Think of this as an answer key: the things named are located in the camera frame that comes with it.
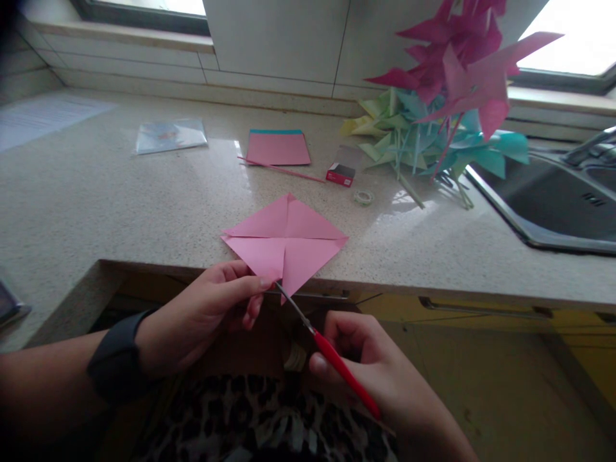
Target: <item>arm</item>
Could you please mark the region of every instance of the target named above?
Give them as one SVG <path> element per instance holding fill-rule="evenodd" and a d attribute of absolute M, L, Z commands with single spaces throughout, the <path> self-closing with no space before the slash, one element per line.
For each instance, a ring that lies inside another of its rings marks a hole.
<path fill-rule="evenodd" d="M 223 327 L 250 330 L 270 286 L 241 261 L 204 271 L 139 325 L 135 343 L 142 371 L 152 379 L 184 371 Z M 240 317 L 232 319 L 231 308 L 248 298 Z M 19 441 L 53 441 L 107 408 L 86 373 L 106 333 L 0 355 L 0 419 Z"/>
<path fill-rule="evenodd" d="M 395 430 L 401 459 L 478 461 L 445 404 L 373 316 L 330 311 L 323 334 L 340 353 L 361 353 L 361 363 L 344 362 Z M 344 383 L 320 353 L 312 355 L 310 369 Z"/>

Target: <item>fingernail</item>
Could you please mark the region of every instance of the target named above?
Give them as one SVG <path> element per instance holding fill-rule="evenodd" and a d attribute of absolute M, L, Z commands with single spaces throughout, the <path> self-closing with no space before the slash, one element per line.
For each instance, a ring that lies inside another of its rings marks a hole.
<path fill-rule="evenodd" d="M 327 363 L 321 356 L 315 356 L 313 365 L 315 372 L 324 373 L 327 370 Z"/>

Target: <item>window frame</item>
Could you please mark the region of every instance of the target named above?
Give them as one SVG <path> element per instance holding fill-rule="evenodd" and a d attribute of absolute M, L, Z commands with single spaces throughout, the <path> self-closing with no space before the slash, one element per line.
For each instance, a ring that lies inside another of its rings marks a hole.
<path fill-rule="evenodd" d="M 605 95 L 616 87 L 616 64 L 601 76 L 567 74 L 522 68 L 521 73 L 508 77 L 516 87 Z"/>
<path fill-rule="evenodd" d="M 71 0 L 84 21 L 210 36 L 207 17 L 96 0 Z"/>

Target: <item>small red box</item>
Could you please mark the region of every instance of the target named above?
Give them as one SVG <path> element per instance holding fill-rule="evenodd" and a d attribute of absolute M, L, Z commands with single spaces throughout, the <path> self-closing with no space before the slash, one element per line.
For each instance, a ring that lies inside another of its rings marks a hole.
<path fill-rule="evenodd" d="M 336 152 L 334 163 L 327 170 L 326 180 L 351 187 L 355 172 L 361 165 L 363 151 L 351 146 L 341 145 Z"/>

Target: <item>leopard print clothing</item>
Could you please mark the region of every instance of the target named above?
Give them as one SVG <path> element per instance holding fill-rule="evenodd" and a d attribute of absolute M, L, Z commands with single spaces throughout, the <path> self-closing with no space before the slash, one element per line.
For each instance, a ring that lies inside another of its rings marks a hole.
<path fill-rule="evenodd" d="M 395 437 L 350 406 L 260 375 L 222 375 L 178 391 L 138 461 L 249 461 L 276 449 L 327 461 L 397 461 Z"/>

